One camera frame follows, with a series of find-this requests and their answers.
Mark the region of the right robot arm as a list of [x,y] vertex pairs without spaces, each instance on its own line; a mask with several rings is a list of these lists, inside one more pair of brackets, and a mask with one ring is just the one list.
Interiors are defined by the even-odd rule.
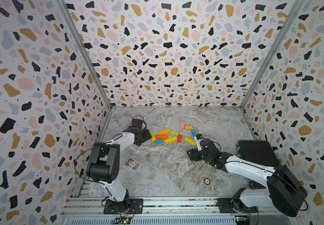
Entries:
[[278,163],[269,142],[240,140],[236,147],[236,155],[222,152],[216,142],[198,135],[196,148],[187,151],[191,161],[204,161],[216,170],[243,176],[258,185],[242,187],[233,197],[218,199],[221,213],[247,213],[262,207],[296,217],[302,206],[307,206],[307,191],[289,168]]

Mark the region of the red block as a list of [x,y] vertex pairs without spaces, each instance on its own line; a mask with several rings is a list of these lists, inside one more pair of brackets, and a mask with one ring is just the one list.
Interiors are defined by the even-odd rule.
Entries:
[[182,136],[181,134],[179,134],[179,135],[178,135],[177,142],[178,142],[178,143],[181,143],[181,142],[182,142],[182,138],[183,138],[183,136]]

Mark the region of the small amber block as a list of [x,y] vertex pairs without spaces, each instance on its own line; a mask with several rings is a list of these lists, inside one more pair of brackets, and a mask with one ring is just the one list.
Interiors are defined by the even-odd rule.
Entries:
[[186,130],[193,130],[194,128],[193,128],[192,125],[189,125],[189,126],[185,126],[184,129],[186,129]]

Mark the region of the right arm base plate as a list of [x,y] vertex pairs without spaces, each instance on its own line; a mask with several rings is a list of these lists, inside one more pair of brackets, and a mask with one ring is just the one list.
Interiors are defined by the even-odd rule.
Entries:
[[219,208],[220,213],[257,213],[257,207],[243,208],[242,210],[237,210],[234,208],[232,203],[232,198],[217,198],[216,206]]

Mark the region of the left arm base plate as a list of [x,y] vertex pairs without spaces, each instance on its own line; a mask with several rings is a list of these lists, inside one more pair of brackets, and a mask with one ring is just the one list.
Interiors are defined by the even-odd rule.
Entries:
[[132,198],[128,201],[115,202],[112,200],[106,200],[103,213],[105,215],[112,214],[142,214],[144,200],[142,198]]

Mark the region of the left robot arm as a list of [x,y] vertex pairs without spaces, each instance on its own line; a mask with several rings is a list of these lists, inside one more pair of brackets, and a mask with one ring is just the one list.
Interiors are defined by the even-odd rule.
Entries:
[[106,189],[109,194],[106,202],[120,212],[130,208],[128,190],[119,178],[120,153],[130,145],[140,146],[151,138],[144,119],[133,117],[125,130],[109,141],[96,142],[91,149],[86,176]]

